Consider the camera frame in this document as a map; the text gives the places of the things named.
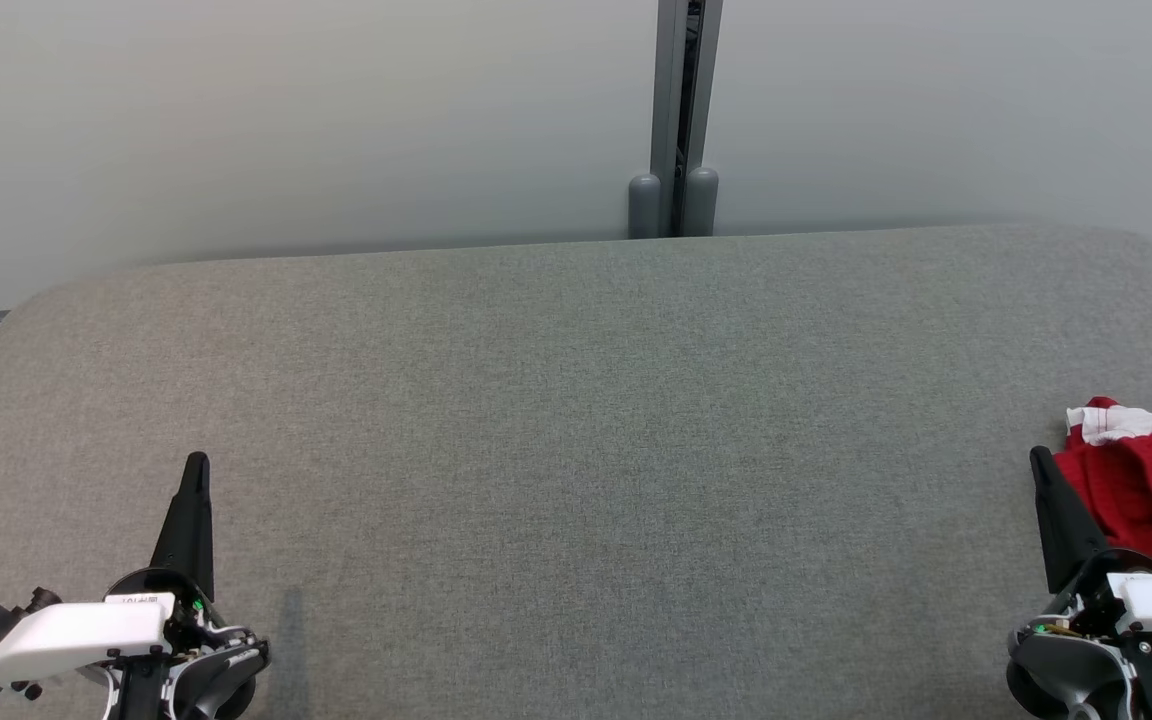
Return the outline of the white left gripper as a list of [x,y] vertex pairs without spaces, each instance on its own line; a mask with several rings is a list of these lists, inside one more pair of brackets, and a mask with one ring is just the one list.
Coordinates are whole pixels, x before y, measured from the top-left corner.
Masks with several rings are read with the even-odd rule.
[[118,579],[99,602],[52,602],[0,641],[0,685],[37,682],[119,661],[170,664],[234,643],[215,600],[210,461],[185,458],[145,568]]

